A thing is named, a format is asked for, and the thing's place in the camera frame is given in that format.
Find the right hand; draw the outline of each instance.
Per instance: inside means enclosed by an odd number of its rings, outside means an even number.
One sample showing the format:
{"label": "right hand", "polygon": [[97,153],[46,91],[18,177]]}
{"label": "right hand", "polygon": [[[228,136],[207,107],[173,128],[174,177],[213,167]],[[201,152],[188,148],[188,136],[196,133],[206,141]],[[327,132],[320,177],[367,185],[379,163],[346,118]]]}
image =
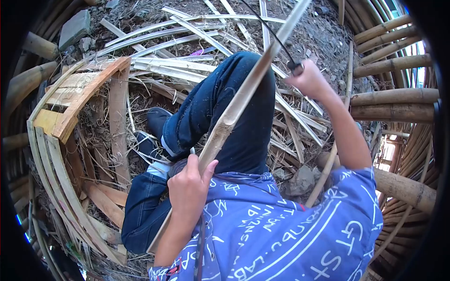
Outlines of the right hand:
{"label": "right hand", "polygon": [[309,97],[322,102],[336,93],[320,73],[319,68],[310,59],[302,61],[303,73],[299,76],[289,76],[284,79],[286,84],[292,85],[300,92]]}
{"label": "right hand", "polygon": [[183,170],[167,182],[172,205],[171,220],[178,220],[180,228],[192,232],[195,227],[205,206],[209,183],[218,163],[218,160],[214,160],[206,167],[203,175],[200,175],[198,156],[191,154]]}

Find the dark shoe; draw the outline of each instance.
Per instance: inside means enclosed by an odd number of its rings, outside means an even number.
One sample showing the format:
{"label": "dark shoe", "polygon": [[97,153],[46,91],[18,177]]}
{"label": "dark shoe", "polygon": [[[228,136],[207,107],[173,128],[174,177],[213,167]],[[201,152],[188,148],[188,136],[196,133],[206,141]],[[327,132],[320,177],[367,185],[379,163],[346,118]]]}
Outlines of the dark shoe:
{"label": "dark shoe", "polygon": [[161,107],[152,107],[147,113],[147,128],[150,133],[161,141],[164,123],[173,114]]}
{"label": "dark shoe", "polygon": [[[134,135],[138,141],[138,146],[136,149],[147,156],[150,156],[154,159],[162,160],[161,151],[158,153],[158,145],[156,141],[150,137],[150,135],[144,131],[135,131]],[[165,149],[163,149],[163,155],[169,155]]]}

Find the left hand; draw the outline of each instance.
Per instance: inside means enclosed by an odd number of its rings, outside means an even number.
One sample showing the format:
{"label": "left hand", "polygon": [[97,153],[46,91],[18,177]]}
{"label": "left hand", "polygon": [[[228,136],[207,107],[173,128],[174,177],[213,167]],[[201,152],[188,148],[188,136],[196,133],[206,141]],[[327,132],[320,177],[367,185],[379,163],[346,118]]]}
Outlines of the left hand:
{"label": "left hand", "polygon": [[172,204],[171,220],[176,220],[183,226],[194,229],[205,206],[209,182],[214,169],[219,163],[212,161],[203,175],[198,171],[198,156],[191,154],[188,163],[181,172],[167,182],[169,198]]}

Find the blue jeans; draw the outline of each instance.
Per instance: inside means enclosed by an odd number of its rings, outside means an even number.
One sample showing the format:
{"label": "blue jeans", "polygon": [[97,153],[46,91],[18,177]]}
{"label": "blue jeans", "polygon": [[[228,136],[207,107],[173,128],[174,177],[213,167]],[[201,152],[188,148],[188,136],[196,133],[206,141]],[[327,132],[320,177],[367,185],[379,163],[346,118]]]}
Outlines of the blue jeans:
{"label": "blue jeans", "polygon": [[[165,123],[163,138],[177,156],[185,158],[200,138],[210,133],[222,112],[259,59],[238,52],[221,63],[189,93],[176,114]],[[233,132],[216,159],[215,173],[262,174],[267,171],[267,146],[275,107],[275,76],[270,69],[259,84]],[[136,176],[126,200],[122,242],[130,252],[145,253],[171,208],[169,199],[159,204],[167,181],[150,173]]]}

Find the black strap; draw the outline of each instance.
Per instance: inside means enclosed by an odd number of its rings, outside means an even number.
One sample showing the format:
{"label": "black strap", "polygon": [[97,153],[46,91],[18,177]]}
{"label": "black strap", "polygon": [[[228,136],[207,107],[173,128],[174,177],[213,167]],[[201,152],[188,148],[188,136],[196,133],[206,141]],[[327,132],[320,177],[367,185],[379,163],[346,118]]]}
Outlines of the black strap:
{"label": "black strap", "polygon": [[203,250],[205,248],[205,217],[203,213],[198,222],[200,222],[200,232],[198,233],[197,252],[195,253],[194,281],[202,281]]}

